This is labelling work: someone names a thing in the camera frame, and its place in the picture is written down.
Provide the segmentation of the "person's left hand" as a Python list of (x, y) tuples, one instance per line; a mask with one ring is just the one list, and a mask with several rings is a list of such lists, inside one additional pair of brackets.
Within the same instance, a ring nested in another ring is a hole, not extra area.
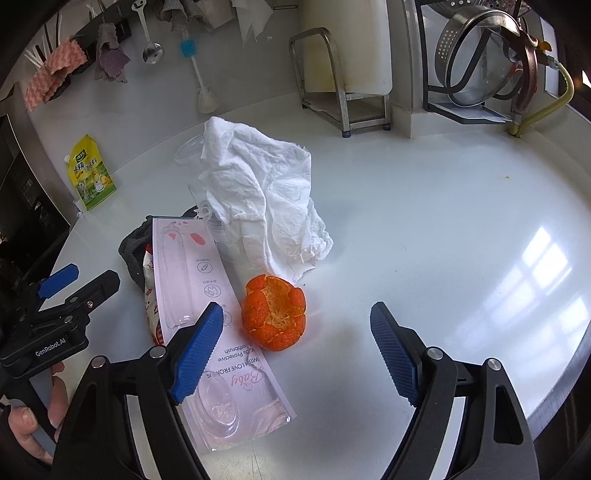
[[(66, 385), (59, 376), (59, 373), (64, 369), (65, 366), (62, 362), (51, 368), (52, 389), (47, 410), (48, 420), (56, 429), (55, 437), (59, 436), (61, 424), (69, 405)], [(52, 464), (53, 455), (40, 445), (33, 436), (39, 430), (39, 423), (28, 406), (12, 407), (8, 417), (8, 424), (16, 441), (28, 454), (45, 464)]]

